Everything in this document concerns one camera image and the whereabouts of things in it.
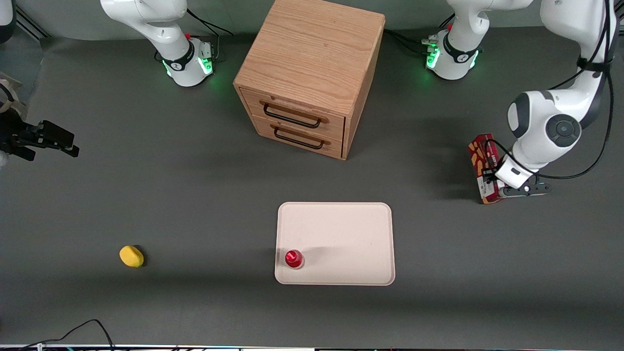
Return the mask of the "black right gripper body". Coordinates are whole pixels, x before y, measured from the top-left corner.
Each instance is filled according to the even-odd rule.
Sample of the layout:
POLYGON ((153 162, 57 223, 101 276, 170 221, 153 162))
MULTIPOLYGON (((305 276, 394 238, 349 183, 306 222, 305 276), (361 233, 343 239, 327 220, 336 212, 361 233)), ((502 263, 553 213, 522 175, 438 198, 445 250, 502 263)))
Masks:
POLYGON ((37 126, 22 120, 14 110, 0 114, 0 145, 2 148, 15 146, 35 146, 38 137, 37 126))

